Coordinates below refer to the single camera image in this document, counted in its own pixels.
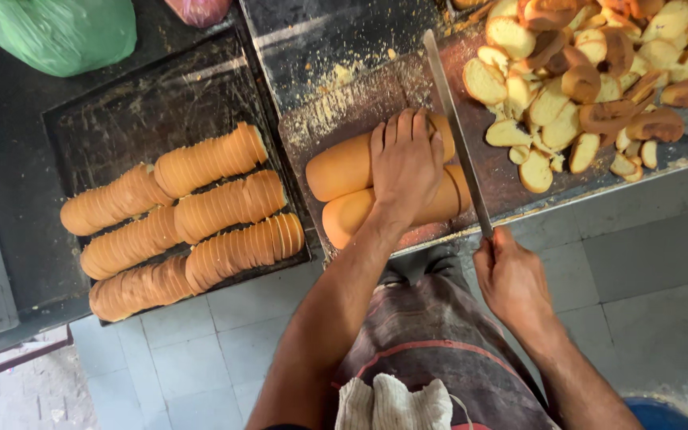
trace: bread loaf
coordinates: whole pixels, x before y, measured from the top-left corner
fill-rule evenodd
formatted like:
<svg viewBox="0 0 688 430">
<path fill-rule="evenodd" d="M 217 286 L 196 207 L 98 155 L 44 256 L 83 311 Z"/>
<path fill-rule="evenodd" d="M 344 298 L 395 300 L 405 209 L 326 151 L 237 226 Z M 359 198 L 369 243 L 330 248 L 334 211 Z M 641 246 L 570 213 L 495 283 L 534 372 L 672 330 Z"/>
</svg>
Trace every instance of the bread loaf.
<svg viewBox="0 0 688 430">
<path fill-rule="evenodd" d="M 98 236 L 81 253 L 81 268 L 93 279 L 108 279 L 182 242 L 174 228 L 174 207 L 160 207 L 144 220 Z"/>
<path fill-rule="evenodd" d="M 373 208 L 373 188 L 356 191 L 331 200 L 322 209 L 322 228 L 331 244 L 344 249 L 349 239 L 360 230 Z M 460 166 L 447 165 L 434 199 L 421 210 L 412 226 L 449 220 L 469 209 L 472 197 Z"/>
<path fill-rule="evenodd" d="M 429 113 L 430 136 L 439 130 L 445 148 L 444 161 L 455 154 L 453 134 L 447 118 Z M 373 185 L 371 171 L 371 134 L 347 139 L 316 155 L 307 163 L 307 183 L 320 201 L 330 201 L 345 194 L 365 190 Z"/>
<path fill-rule="evenodd" d="M 195 245 L 225 227 L 269 217 L 286 202 L 278 174 L 263 170 L 180 199 L 174 208 L 174 225 L 185 242 Z"/>
<path fill-rule="evenodd" d="M 180 198 L 217 179 L 250 171 L 265 160 L 267 149 L 259 130 L 239 122 L 229 135 L 161 155 L 155 163 L 155 180 L 169 197 Z"/>
<path fill-rule="evenodd" d="M 299 218 L 281 213 L 244 230 L 199 243 L 187 258 L 185 276 L 190 289 L 200 294 L 242 270 L 286 259 L 303 245 Z"/>
<path fill-rule="evenodd" d="M 172 203 L 156 184 L 153 166 L 137 164 L 109 185 L 68 199 L 60 211 L 60 219 L 71 233 L 89 236 L 157 204 L 170 206 Z"/>
<path fill-rule="evenodd" d="M 193 295 L 185 279 L 185 257 L 131 269 L 99 281 L 90 290 L 90 309 L 105 321 L 119 321 L 154 306 Z"/>
</svg>

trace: knife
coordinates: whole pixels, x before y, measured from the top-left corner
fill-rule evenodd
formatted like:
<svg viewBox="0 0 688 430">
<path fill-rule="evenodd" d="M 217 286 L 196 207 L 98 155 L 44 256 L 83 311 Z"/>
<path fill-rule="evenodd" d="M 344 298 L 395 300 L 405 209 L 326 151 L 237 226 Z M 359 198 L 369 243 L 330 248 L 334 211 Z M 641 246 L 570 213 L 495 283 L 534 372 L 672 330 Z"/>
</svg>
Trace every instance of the knife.
<svg viewBox="0 0 688 430">
<path fill-rule="evenodd" d="M 450 131 L 453 132 L 455 152 L 458 153 L 458 158 L 461 161 L 461 168 L 463 169 L 463 176 L 466 177 L 466 184 L 469 185 L 469 192 L 472 194 L 474 211 L 477 213 L 479 225 L 483 229 L 483 235 L 492 240 L 490 215 L 485 206 L 482 191 L 479 190 L 479 178 L 477 177 L 476 170 L 474 170 L 472 159 L 469 156 L 469 148 L 466 146 L 466 138 L 463 135 L 463 130 L 458 120 L 458 112 L 455 110 L 455 103 L 453 102 L 453 93 L 450 93 L 450 85 L 448 85 L 447 77 L 445 77 L 445 70 L 440 60 L 440 49 L 437 48 L 437 42 L 434 38 L 433 31 L 426 30 L 426 33 L 424 33 L 424 46 L 426 47 L 426 54 L 429 57 L 429 66 L 432 69 L 432 75 L 434 75 L 437 93 L 440 94 L 442 107 L 445 111 L 445 116 L 447 116 L 447 121 L 450 124 Z"/>
</svg>

